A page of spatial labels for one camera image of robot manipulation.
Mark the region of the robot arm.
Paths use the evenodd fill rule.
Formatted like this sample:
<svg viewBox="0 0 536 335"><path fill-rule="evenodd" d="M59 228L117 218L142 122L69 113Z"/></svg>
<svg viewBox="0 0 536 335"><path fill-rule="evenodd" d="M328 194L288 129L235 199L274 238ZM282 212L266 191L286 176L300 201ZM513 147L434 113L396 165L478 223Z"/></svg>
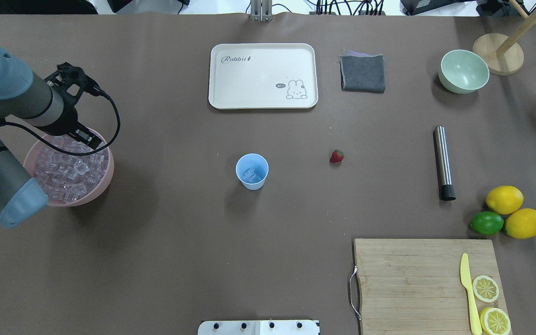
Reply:
<svg viewBox="0 0 536 335"><path fill-rule="evenodd" d="M53 74L42 78L25 61L0 47L0 128L22 129L49 148L54 148L53 143L39 132L66 135L87 145L91 153L100 152L115 141L121 123L117 122L113 137L104 144L79 120L76 105L84 93L112 101L80 67L58 64ZM36 178L0 139L0 226L13 228L46 205L47 195Z"/></svg>

